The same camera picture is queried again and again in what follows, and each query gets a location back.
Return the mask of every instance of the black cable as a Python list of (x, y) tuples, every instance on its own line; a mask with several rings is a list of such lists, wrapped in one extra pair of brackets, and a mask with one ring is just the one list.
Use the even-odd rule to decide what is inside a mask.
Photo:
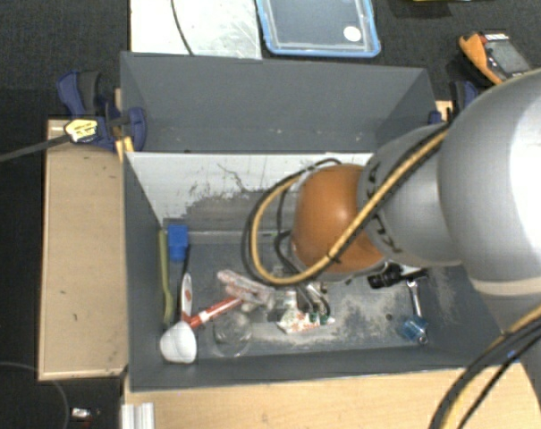
[(462, 391), (469, 383), (479, 375), (485, 368), (498, 363), (501, 358), (513, 358), (513, 351), (520, 350), (530, 346), (541, 338), (541, 316), (527, 323), (515, 332), (506, 333), (502, 340), (494, 343), (483, 354), (481, 354), (465, 372), (455, 381), (449, 391), (441, 400), (437, 411), (435, 412), (430, 429), (439, 429), (442, 427), (444, 418), (447, 416), (453, 402), (455, 402)]
[(288, 272), (290, 273), (298, 273), (300, 269), (288, 258), (284, 255), (282, 252), (282, 242), (290, 237), (292, 234), (292, 231), (283, 231), (276, 235), (274, 238), (274, 251), (276, 255), (278, 256), (278, 259), (280, 259), (280, 262), (286, 267)]
[(177, 11), (174, 8), (174, 0), (171, 0), (171, 10), (173, 11), (174, 23), (177, 26), (177, 30), (179, 30), (179, 36), (181, 37), (181, 41), (184, 44), (184, 47), (187, 49), (189, 55), (195, 55), (192, 49), (190, 49), (189, 42), (187, 41), (187, 38), (184, 36), (184, 32), (182, 31), (181, 23), (179, 22), (179, 16), (177, 15)]
[(272, 194), (276, 189), (283, 186), (285, 183), (300, 177), (302, 174), (306, 172), (311, 172), (313, 170), (316, 170), (319, 166), (324, 164), (341, 164), (341, 162), (334, 158), (334, 157), (327, 157), (326, 159), (322, 159), (321, 161), (316, 162), (315, 164), (310, 165), (309, 167), (303, 168), (302, 170), (297, 171), (296, 173), (293, 173), (281, 180), (279, 180), (276, 184), (274, 184), (269, 189), (265, 190), (256, 204), (252, 207), (250, 210), (250, 213), (247, 217), (247, 221), (244, 224), (244, 228), (242, 230), (242, 236), (241, 236), (241, 259), (242, 259), (242, 265), (244, 266), (244, 270), (248, 275), (250, 275), (253, 278), (261, 279), (261, 277), (258, 275), (258, 273), (252, 268), (252, 265), (250, 264), (250, 255), (249, 255), (249, 248), (250, 248), (250, 226), (252, 225), (252, 221), (254, 219), (255, 214), (259, 210), (262, 203)]
[(478, 395), (477, 399), (475, 400), (475, 402), (473, 403), (473, 405), (470, 407), (470, 409), (467, 411), (465, 416), (459, 422), (458, 429), (462, 429), (462, 427), (464, 427), (465, 424), (470, 420), (470, 418), (473, 416), (473, 413), (475, 413), (475, 411), (477, 411), (477, 408), (480, 406), (481, 403), (483, 403), (483, 401), (485, 400), (488, 393), (494, 388), (496, 383), (501, 379), (501, 377), (504, 375), (504, 373), (509, 369), (509, 367), (512, 365), (513, 361), (514, 361), (514, 359), (502, 364), (499, 367), (499, 369), (495, 372), (493, 377), (488, 381), (485, 388), (483, 388), (483, 390), (479, 393), (479, 395)]
[[(10, 362), (10, 361), (0, 361), (0, 367), (14, 367), (14, 368), (20, 368), (23, 370), (28, 370), (31, 372), (36, 373), (38, 370), (36, 367), (27, 366), (26, 364), (20, 364), (19, 362)], [(60, 383), (50, 380), (50, 383), (52, 383), (56, 389), (59, 391), (60, 395), (62, 396), (63, 401), (63, 412), (65, 416), (63, 417), (63, 429), (66, 429), (70, 422), (70, 405), (69, 401), (67, 399), (67, 396), (65, 395), (65, 391), (63, 390), (63, 387)]]
[(477, 411), (478, 407), (486, 399), (486, 396), (488, 396), (489, 392), (494, 388), (494, 386), (501, 379), (504, 373), (509, 369), (509, 367), (514, 363), (514, 361), (516, 361), (524, 353), (526, 353), (530, 348), (532, 348), (532, 346), (535, 343), (537, 343), (540, 339), (541, 339), (541, 336), (533, 339), (532, 341), (527, 343), (524, 347), (519, 349), (516, 353), (514, 353), (513, 356), (509, 357), (504, 363), (501, 364), (501, 366), (498, 368), (495, 374), (491, 377), (491, 379), (486, 383), (485, 387), (478, 394), (478, 397), (470, 406), (469, 410), (467, 410), (467, 413), (465, 413), (465, 416), (459, 422), (458, 429), (462, 429), (465, 426), (465, 424), (470, 420), (473, 414)]
[(60, 135), (59, 137), (55, 137), (54, 139), (49, 139), (47, 141), (43, 141), (41, 143), (37, 143), (29, 147), (16, 149), (15, 151), (12, 151), (11, 153), (1, 154), (0, 163), (10, 161), (17, 157), (22, 157), (29, 154), (37, 153), (38, 151), (45, 151), (46, 149), (49, 149), (51, 147), (56, 147), (58, 145), (62, 145), (63, 143), (69, 143), (69, 141), (70, 141), (70, 137), (68, 135)]

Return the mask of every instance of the yellow cable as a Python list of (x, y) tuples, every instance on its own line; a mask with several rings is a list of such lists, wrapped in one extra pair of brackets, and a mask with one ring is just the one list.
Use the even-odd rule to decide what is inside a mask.
[(355, 233), (355, 231), (359, 228), (363, 220), (374, 210), (377, 204), (390, 191), (390, 189), (393, 186), (395, 186), (395, 184), (399, 181), (399, 179), (412, 166), (417, 164), (423, 157), (425, 157), (427, 154), (433, 151), (436, 147), (438, 147), (441, 144), (441, 142), (444, 140), (446, 133), (447, 133), (447, 130), (443, 130), (442, 132), (435, 135), (423, 147), (421, 147), (418, 151), (412, 154), (406, 161), (404, 161), (399, 167), (397, 167), (397, 169), (391, 174), (391, 176), (389, 176), (388, 179), (384, 183), (382, 183), (379, 189), (376, 190), (374, 195), (363, 206), (363, 208), (359, 211), (358, 215), (355, 217), (353, 222), (338, 238), (338, 240), (334, 243), (334, 245), (330, 248), (330, 250), (327, 252), (325, 256), (323, 256), (315, 264), (313, 264), (311, 267), (307, 268), (303, 272), (297, 273), (295, 275), (292, 275), (286, 278), (281, 278), (279, 276), (273, 275), (272, 273), (268, 272), (267, 269), (264, 268), (264, 266), (262, 265), (262, 262), (260, 261), (260, 255), (258, 253), (258, 229), (260, 226), (260, 222), (262, 220), (262, 216), (264, 212), (266, 211), (266, 208), (277, 196), (279, 196), (282, 192), (284, 192), (292, 184), (294, 184), (300, 178), (300, 176), (293, 178), (292, 180), (289, 180), (282, 186), (279, 186), (262, 202), (262, 204), (260, 205), (260, 208), (257, 210), (257, 212), (254, 215), (254, 218), (252, 219), (252, 225), (250, 227), (250, 255), (252, 256), (252, 264), (254, 265), (254, 267), (260, 274), (260, 276), (273, 284), (284, 285), (284, 284), (295, 284), (297, 282), (301, 282), (303, 280), (310, 278), (314, 274), (321, 272), (330, 263), (331, 261), (330, 257), (334, 257), (338, 254), (340, 249), (343, 248), (343, 246), (346, 244), (346, 242), (351, 237), (351, 235)]
[[(535, 319), (538, 319), (541, 316), (541, 304), (530, 310), (528, 313), (526, 313), (522, 318), (520, 318), (516, 323), (514, 323), (509, 329), (508, 333), (513, 333), (524, 327), (526, 324), (530, 323), (531, 321), (534, 321)], [(503, 341), (504, 335), (499, 336), (498, 338), (493, 341), (493, 343), (490, 344), (490, 346), (486, 349), (486, 352), (489, 351), (492, 347), (496, 346), (498, 343)], [(443, 422), (441, 423), (442, 429), (450, 429), (456, 427), (457, 419), (459, 418), (459, 414), (461, 412), (461, 408), (463, 407), (463, 401), (466, 400), (465, 397), (469, 393), (470, 384), (474, 382), (475, 378), (477, 378), (480, 374), (475, 375), (465, 386), (465, 388), (459, 393), (459, 396), (457, 399), (451, 404), (448, 411), (445, 413), (443, 417)]]

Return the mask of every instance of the multimeter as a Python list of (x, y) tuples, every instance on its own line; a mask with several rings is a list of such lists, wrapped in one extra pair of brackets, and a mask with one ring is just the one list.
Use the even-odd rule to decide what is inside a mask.
[(530, 71), (526, 59), (502, 32), (473, 32), (459, 38), (465, 56), (493, 84)]

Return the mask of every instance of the wooden board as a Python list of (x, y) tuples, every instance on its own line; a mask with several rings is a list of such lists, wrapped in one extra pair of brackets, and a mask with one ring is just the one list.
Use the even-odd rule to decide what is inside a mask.
[[(477, 383), (493, 372), (487, 370)], [(156, 429), (426, 429), (458, 374), (447, 370), (145, 393), (127, 387), (124, 399), (133, 405), (152, 402)], [(536, 396), (521, 366), (507, 372), (466, 427), (541, 429)]]
[[(48, 137), (64, 123), (50, 121)], [(109, 151), (47, 152), (40, 380), (118, 375), (127, 364), (122, 185)]]

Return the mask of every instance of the gray box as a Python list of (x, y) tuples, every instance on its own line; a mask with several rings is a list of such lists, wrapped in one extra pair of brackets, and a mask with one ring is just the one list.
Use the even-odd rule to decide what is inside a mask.
[[(198, 330), (193, 365), (167, 363), (158, 349), (159, 227), (189, 225), (195, 310), (207, 307), (222, 296), (216, 271), (243, 271), (241, 228), (262, 189), (326, 153), (365, 163), (389, 139), (425, 125), (435, 101), (420, 69), (132, 54), (122, 58), (122, 93), (124, 108), (142, 106), (148, 117), (146, 152), (128, 154), (124, 165), (132, 390), (463, 366), (498, 333), (455, 267), (432, 270), (421, 283), (426, 346), (397, 332), (412, 313), (404, 285), (371, 290), (356, 278), (330, 285), (332, 326), (288, 336), (253, 319), (249, 349), (223, 357), (210, 324)], [(286, 222), (292, 209), (289, 202)], [(271, 222), (263, 227), (273, 230)]]

